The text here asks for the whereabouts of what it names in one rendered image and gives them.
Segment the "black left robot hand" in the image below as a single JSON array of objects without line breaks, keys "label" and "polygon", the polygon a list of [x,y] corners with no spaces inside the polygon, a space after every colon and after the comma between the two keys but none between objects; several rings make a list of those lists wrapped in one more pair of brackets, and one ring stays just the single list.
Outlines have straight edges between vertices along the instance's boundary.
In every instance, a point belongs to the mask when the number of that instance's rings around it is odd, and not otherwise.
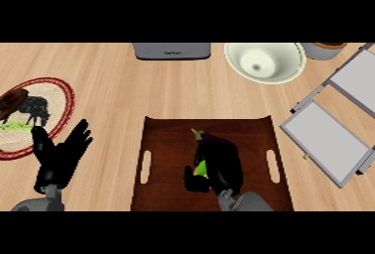
[{"label": "black left robot hand", "polygon": [[81,157],[93,141],[89,121],[83,119],[77,124],[64,143],[55,144],[42,126],[31,130],[33,152],[40,162],[40,170],[34,190],[45,193],[49,185],[62,190],[73,179]]}]

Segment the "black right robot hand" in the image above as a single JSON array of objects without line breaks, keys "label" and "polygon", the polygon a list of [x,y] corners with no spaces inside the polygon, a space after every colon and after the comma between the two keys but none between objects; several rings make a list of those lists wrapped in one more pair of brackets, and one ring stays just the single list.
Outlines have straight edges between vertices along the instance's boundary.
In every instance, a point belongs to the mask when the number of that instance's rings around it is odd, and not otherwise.
[{"label": "black right robot hand", "polygon": [[238,148],[226,143],[204,142],[198,145],[195,165],[205,163],[207,176],[194,174],[191,166],[185,167],[185,189],[192,192],[232,190],[232,196],[241,193],[244,171]]}]

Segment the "yellow lemon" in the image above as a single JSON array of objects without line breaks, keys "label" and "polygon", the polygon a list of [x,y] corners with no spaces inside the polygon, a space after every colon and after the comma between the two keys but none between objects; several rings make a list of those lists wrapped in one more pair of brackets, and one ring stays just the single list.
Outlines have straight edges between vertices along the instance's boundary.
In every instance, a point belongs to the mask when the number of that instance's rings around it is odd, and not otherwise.
[{"label": "yellow lemon", "polygon": [[195,167],[194,175],[195,175],[195,176],[208,177],[205,161],[201,161],[200,164],[198,164],[198,166]]}]

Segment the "brown wooden tray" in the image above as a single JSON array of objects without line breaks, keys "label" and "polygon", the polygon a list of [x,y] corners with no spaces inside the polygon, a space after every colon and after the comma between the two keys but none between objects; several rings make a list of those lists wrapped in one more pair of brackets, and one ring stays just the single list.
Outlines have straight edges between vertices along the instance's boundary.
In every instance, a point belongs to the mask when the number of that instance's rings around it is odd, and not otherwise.
[{"label": "brown wooden tray", "polygon": [[254,191],[276,211],[291,211],[287,181],[272,180],[267,152],[279,150],[273,119],[152,119],[143,121],[141,156],[151,157],[148,181],[135,183],[133,211],[217,211],[213,192],[185,189],[185,168],[194,164],[204,130],[235,143],[244,170],[244,191]]}]

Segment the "grey tiered shelf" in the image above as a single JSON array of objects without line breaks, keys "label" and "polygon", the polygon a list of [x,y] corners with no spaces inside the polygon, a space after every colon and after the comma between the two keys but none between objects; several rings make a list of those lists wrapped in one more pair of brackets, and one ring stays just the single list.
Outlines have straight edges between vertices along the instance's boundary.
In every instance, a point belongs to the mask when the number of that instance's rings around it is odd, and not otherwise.
[{"label": "grey tiered shelf", "polygon": [[363,175],[375,161],[375,145],[369,146],[331,115],[313,97],[332,86],[375,119],[375,54],[366,43],[321,86],[291,109],[281,125],[288,137],[309,155],[324,173],[343,188],[353,175]]}]

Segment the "purple eggplant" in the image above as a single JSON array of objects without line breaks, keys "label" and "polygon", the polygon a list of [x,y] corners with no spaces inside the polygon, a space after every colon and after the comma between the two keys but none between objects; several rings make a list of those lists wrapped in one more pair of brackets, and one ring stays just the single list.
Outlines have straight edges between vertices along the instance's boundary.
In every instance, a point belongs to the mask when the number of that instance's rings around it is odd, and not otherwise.
[{"label": "purple eggplant", "polygon": [[235,143],[204,130],[191,129],[191,131],[198,142],[195,165],[204,160],[213,160],[214,162],[222,162],[238,167],[241,165],[241,159]]}]

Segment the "round placemat with horse print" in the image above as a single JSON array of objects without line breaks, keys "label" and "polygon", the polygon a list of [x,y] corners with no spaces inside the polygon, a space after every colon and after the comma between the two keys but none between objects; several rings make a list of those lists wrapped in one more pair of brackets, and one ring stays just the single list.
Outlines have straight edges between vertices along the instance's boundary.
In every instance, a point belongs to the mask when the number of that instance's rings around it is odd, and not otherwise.
[{"label": "round placemat with horse print", "polygon": [[0,120],[0,161],[16,160],[33,153],[34,126],[45,128],[50,138],[59,135],[76,108],[74,90],[58,78],[34,78],[12,88],[16,89],[28,91],[28,98]]}]

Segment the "dark brown oblong object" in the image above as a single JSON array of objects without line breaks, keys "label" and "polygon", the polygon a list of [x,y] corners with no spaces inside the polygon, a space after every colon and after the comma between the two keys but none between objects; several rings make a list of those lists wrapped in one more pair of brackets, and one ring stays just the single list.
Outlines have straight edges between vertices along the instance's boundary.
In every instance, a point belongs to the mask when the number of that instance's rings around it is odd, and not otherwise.
[{"label": "dark brown oblong object", "polygon": [[24,88],[9,91],[0,97],[0,120],[5,120],[11,114],[18,110],[28,98],[28,90]]}]

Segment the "white bowl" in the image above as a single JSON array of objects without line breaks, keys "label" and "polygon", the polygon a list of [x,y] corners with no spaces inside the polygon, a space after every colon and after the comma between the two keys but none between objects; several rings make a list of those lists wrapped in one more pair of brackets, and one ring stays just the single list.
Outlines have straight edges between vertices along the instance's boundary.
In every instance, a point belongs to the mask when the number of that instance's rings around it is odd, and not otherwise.
[{"label": "white bowl", "polygon": [[225,57],[235,72],[266,85],[296,80],[306,65],[300,43],[226,43]]}]

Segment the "grey appliance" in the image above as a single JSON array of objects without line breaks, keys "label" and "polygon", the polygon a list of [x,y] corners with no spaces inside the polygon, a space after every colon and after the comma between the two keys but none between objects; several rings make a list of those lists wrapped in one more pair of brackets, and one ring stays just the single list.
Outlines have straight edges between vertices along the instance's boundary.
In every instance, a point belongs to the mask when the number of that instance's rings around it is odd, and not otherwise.
[{"label": "grey appliance", "polygon": [[133,43],[135,55],[145,61],[204,60],[211,56],[210,43]]}]

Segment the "grey pot with brown top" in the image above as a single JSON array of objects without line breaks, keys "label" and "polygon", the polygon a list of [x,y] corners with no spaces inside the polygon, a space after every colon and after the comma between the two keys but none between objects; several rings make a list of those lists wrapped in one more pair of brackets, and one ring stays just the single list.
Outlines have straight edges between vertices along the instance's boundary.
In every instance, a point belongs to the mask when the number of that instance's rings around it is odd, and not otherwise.
[{"label": "grey pot with brown top", "polygon": [[337,57],[346,43],[303,43],[301,44],[306,56],[318,61],[328,61]]}]

